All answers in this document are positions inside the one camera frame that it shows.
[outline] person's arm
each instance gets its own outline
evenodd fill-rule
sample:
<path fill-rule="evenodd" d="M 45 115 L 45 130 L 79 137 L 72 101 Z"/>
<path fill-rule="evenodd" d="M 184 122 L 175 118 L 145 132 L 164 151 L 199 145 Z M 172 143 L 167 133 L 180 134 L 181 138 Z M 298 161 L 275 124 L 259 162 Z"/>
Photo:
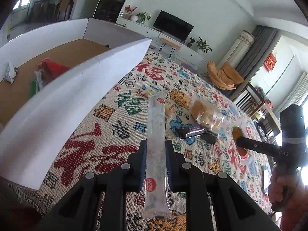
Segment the person's arm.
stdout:
<path fill-rule="evenodd" d="M 301 220 L 303 213 L 308 212 L 308 187 L 305 188 L 301 177 L 278 176 L 276 169 L 271 177 L 268 195 L 271 203 L 282 201 L 283 186 L 295 188 L 294 194 L 287 203 L 285 211 L 282 212 L 281 230 L 291 231 Z"/>

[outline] hand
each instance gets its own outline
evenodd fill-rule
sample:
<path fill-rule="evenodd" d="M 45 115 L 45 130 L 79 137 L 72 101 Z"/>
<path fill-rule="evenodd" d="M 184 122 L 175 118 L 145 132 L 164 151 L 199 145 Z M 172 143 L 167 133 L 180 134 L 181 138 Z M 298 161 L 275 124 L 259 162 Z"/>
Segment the hand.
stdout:
<path fill-rule="evenodd" d="M 296 208 L 302 205 L 305 199 L 305 186 L 301 177 L 297 175 L 292 176 L 278 176 L 277 170 L 274 169 L 272 177 L 270 179 L 271 184 L 269 185 L 268 195 L 271 203 L 283 200 L 283 186 L 289 186 L 295 188 L 295 191 L 286 205 L 288 208 Z"/>

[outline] cardboard floor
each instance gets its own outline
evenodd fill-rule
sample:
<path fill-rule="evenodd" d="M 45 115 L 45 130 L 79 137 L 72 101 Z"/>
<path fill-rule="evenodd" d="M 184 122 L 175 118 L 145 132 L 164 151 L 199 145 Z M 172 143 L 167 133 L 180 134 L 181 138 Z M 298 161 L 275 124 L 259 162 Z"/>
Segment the cardboard floor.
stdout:
<path fill-rule="evenodd" d="M 79 39 L 46 51 L 21 65 L 13 84 L 5 80 L 0 82 L 0 122 L 2 125 L 5 126 L 29 100 L 30 81 L 36 80 L 34 71 L 43 59 L 50 58 L 63 66 L 75 67 L 108 50 L 109 48 L 101 44 Z"/>

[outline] tv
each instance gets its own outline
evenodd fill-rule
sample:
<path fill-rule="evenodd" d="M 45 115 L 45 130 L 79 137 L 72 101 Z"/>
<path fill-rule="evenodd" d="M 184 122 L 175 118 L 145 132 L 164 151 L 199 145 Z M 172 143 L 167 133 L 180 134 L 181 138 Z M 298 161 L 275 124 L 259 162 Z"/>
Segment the tv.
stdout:
<path fill-rule="evenodd" d="M 193 26 L 165 11 L 161 11 L 153 24 L 153 27 L 162 30 L 174 37 L 185 41 Z"/>

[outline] screw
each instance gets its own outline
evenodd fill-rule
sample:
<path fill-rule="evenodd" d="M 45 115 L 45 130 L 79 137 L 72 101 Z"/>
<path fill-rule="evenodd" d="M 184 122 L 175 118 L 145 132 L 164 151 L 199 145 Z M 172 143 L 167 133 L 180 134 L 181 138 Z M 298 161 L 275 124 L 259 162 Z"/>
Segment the screw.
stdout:
<path fill-rule="evenodd" d="M 86 178 L 87 179 L 92 179 L 94 176 L 95 176 L 95 173 L 93 173 L 93 172 L 87 172 L 86 173 Z"/>
<path fill-rule="evenodd" d="M 121 165 L 121 168 L 122 169 L 129 169 L 131 167 L 131 165 L 129 164 L 129 163 L 123 163 L 122 165 Z"/>
<path fill-rule="evenodd" d="M 185 163 L 182 164 L 182 168 L 184 168 L 184 169 L 190 169 L 191 167 L 192 167 L 191 164 L 188 163 L 188 162 L 185 162 Z"/>
<path fill-rule="evenodd" d="M 227 173 L 225 173 L 225 172 L 219 172 L 218 173 L 218 176 L 219 176 L 219 178 L 221 178 L 221 179 L 226 179 L 227 178 Z"/>

